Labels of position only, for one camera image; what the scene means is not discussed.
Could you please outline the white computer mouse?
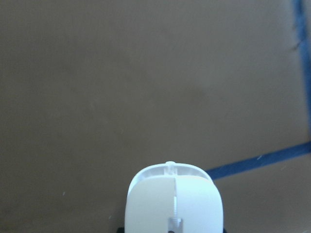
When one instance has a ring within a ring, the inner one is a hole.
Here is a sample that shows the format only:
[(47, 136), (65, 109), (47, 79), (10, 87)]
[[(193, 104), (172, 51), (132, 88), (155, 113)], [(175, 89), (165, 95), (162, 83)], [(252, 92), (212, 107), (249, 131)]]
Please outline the white computer mouse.
[(131, 180), (126, 233), (223, 233), (220, 192), (201, 168), (168, 161), (148, 166)]

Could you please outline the long blue tape strip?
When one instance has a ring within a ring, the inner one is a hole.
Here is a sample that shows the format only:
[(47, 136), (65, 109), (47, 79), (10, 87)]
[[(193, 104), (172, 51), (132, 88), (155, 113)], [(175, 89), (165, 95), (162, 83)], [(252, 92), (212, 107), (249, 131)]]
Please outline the long blue tape strip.
[(285, 149), (273, 151), (253, 158), (233, 162), (219, 167), (206, 170), (206, 173), (213, 179), (225, 178), (231, 175), (273, 165), (311, 152), (311, 142), (302, 143)]

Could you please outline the crossing blue tape strip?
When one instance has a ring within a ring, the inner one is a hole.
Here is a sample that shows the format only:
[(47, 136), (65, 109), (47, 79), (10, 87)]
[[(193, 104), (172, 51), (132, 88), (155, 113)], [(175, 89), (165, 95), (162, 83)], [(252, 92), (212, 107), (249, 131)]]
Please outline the crossing blue tape strip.
[(302, 0), (292, 0), (294, 26), (296, 31), (297, 44), (302, 68), (304, 90), (306, 96), (306, 108), (308, 117), (308, 144), (311, 145), (311, 54), (308, 37), (307, 15)]

